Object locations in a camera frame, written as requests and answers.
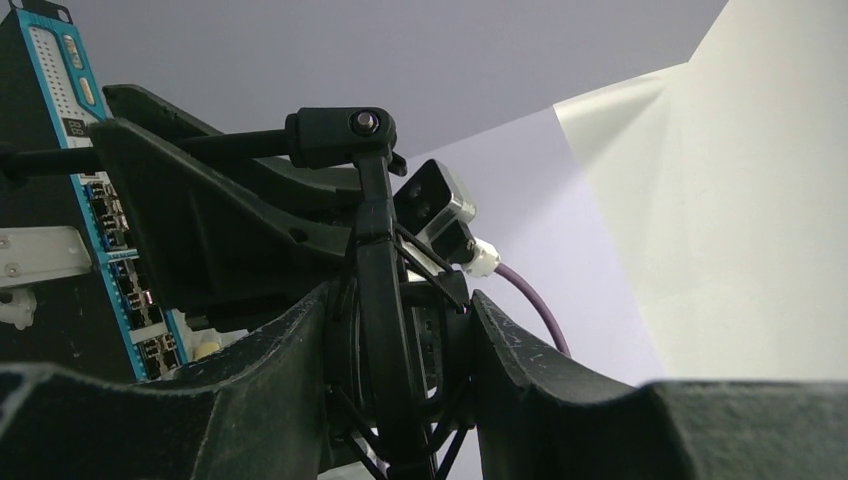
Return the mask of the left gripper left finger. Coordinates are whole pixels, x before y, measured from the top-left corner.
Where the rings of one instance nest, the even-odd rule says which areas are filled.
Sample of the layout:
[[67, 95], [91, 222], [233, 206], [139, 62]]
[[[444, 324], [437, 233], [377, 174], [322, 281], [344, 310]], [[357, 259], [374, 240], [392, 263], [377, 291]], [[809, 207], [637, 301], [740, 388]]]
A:
[[120, 384], [1, 367], [5, 479], [314, 479], [332, 465], [328, 289], [164, 378]]

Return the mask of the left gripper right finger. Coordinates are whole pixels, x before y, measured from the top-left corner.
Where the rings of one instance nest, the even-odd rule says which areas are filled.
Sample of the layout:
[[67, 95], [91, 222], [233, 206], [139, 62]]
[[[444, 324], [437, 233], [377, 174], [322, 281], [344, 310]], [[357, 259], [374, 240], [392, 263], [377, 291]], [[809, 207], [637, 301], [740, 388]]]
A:
[[656, 381], [566, 357], [475, 292], [474, 417], [487, 479], [843, 479], [843, 382]]

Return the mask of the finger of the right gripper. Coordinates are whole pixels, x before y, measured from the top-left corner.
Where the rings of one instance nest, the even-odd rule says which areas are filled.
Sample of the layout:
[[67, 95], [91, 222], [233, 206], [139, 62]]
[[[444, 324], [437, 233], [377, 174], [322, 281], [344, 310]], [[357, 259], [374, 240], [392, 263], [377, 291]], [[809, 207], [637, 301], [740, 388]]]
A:
[[[90, 130], [162, 305], [214, 321], [284, 310], [340, 272], [357, 204], [287, 212], [124, 119]], [[221, 135], [289, 152], [282, 131]]]
[[298, 168], [283, 154], [262, 152], [261, 140], [219, 141], [221, 131], [139, 85], [107, 85], [102, 92], [114, 117], [168, 141], [281, 210], [341, 211], [361, 199], [358, 174], [350, 167]]

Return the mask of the beige microphone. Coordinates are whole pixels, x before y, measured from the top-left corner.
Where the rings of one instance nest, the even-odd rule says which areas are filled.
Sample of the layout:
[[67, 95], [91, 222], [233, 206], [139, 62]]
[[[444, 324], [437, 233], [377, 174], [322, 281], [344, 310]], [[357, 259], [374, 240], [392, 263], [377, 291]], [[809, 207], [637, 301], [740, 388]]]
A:
[[221, 345], [218, 342], [201, 342], [197, 344], [192, 351], [192, 360], [199, 361], [205, 357], [208, 357], [221, 349]]

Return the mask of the black tripod mic stand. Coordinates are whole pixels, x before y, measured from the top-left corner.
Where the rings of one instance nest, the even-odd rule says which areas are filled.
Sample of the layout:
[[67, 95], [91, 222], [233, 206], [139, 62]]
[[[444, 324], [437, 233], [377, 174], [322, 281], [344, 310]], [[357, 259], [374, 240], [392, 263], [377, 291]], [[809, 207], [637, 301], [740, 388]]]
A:
[[[90, 140], [98, 123], [87, 129]], [[303, 108], [271, 131], [286, 134], [294, 166], [350, 164], [359, 175], [361, 199], [341, 270], [319, 285], [328, 289], [322, 365], [329, 440], [339, 435], [350, 448], [367, 440], [386, 457], [392, 478], [435, 479], [431, 458], [451, 424], [444, 421], [435, 436], [427, 433], [430, 416], [410, 379], [403, 300], [414, 287], [400, 279], [403, 229], [389, 184], [395, 123], [375, 107]], [[104, 168], [92, 140], [89, 148], [16, 153], [4, 165], [26, 176]]]

